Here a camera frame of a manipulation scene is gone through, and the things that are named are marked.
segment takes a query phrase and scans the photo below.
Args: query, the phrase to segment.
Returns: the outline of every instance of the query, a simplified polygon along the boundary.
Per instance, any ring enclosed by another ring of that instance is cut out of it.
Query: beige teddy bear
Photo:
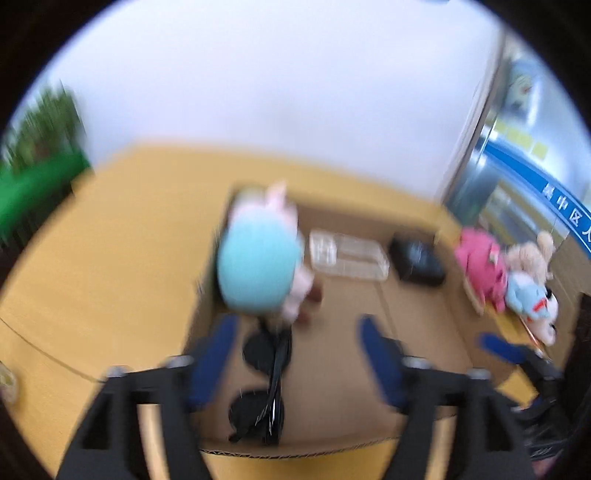
[[[530,275],[538,285],[545,285],[553,278],[548,264],[554,254],[554,241],[547,231],[538,234],[537,245],[533,242],[513,245],[505,253],[505,263],[509,271],[523,271]]]

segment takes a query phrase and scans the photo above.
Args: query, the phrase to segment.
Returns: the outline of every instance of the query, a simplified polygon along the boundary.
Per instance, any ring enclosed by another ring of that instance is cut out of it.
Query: green plant
[[[4,162],[14,172],[59,152],[80,148],[83,125],[71,91],[47,87],[4,137]]]

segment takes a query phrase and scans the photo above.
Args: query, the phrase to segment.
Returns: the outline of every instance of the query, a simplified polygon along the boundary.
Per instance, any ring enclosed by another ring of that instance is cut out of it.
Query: yellow sticky note
[[[531,150],[531,154],[540,160],[545,159],[548,154],[548,145],[544,145],[542,142],[536,142],[534,148]]]
[[[499,135],[506,135],[507,124],[502,120],[497,120],[495,122],[494,131],[497,132]]]
[[[517,130],[515,127],[509,127],[507,129],[507,134],[506,134],[507,141],[509,141],[513,144],[518,144],[520,136],[521,136],[521,132],[519,130]]]
[[[519,134],[519,140],[517,141],[517,145],[523,148],[525,151],[530,151],[531,146],[534,144],[534,139],[531,138],[530,134],[526,134],[525,132],[521,132]]]

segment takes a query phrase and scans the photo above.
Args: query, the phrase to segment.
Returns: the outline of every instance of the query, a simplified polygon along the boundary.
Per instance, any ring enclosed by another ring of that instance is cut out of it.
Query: plush toy
[[[526,242],[510,247],[504,255],[505,263],[510,271],[523,271],[538,285],[545,285],[546,280],[552,279],[552,273],[548,272],[548,264],[554,251],[552,235],[541,231],[537,244]]]
[[[537,284],[524,272],[510,272],[505,301],[538,340],[545,345],[554,344],[558,301],[549,288]]]
[[[466,275],[468,296],[480,314],[488,299],[497,312],[505,310],[507,271],[495,239],[485,231],[464,228],[454,253]]]
[[[217,279],[226,305],[257,316],[280,313],[292,323],[307,322],[304,299],[322,300],[322,287],[302,265],[304,242],[297,210],[285,200],[285,184],[266,192],[237,195],[217,253]]]

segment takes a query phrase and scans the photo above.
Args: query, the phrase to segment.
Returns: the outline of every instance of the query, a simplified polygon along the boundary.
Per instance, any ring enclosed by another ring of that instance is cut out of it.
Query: blue sign
[[[570,229],[591,259],[591,213],[560,182],[510,148],[489,141],[484,153],[498,166],[528,184]]]

